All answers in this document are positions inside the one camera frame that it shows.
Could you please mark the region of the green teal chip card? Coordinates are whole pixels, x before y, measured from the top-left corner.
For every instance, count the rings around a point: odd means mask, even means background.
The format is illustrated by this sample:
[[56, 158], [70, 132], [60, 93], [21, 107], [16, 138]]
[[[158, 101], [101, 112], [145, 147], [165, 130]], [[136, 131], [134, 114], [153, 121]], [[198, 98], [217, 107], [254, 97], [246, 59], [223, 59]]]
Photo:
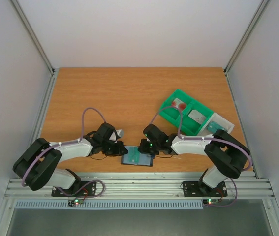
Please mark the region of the green teal chip card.
[[138, 146], [128, 147], [127, 163], [132, 165], [138, 165], [141, 153], [138, 151]]

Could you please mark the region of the dark blue card holder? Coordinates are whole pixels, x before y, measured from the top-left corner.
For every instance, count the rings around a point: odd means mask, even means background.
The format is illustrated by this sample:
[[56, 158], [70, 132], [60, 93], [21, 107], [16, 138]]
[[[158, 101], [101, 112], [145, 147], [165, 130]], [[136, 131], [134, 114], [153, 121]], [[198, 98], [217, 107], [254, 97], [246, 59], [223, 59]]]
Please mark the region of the dark blue card holder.
[[155, 155], [142, 154], [138, 151], [138, 146], [126, 146], [128, 154], [121, 157], [122, 165], [134, 165], [134, 166], [153, 166]]

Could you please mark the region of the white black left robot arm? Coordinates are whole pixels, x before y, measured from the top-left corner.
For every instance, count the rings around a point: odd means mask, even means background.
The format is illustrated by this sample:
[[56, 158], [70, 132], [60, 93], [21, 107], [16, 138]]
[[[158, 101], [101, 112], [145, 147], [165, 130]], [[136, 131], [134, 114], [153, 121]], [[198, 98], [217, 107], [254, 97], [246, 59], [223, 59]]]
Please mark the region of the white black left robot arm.
[[122, 135], [122, 130], [104, 122], [96, 131], [72, 141], [48, 142], [38, 138], [14, 163], [12, 170], [22, 180], [22, 185], [33, 191], [51, 186], [54, 195], [76, 196], [92, 184], [82, 181], [70, 169], [57, 169], [60, 162], [102, 153], [105, 157], [119, 156], [126, 165], [153, 164], [153, 155], [140, 153], [137, 146], [124, 145], [120, 140]]

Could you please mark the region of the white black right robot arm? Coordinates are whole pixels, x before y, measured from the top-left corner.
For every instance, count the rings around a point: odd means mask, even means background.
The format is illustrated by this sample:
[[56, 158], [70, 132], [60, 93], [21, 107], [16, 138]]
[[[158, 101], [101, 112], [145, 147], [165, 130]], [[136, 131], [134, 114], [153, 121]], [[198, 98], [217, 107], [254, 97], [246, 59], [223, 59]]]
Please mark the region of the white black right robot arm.
[[241, 172], [252, 166], [250, 150], [224, 130], [212, 135], [185, 136], [180, 133], [166, 135], [150, 124], [144, 131], [138, 151], [142, 154], [182, 155], [197, 154], [208, 157], [213, 166], [207, 169], [194, 189], [207, 197], [226, 179], [238, 179]]

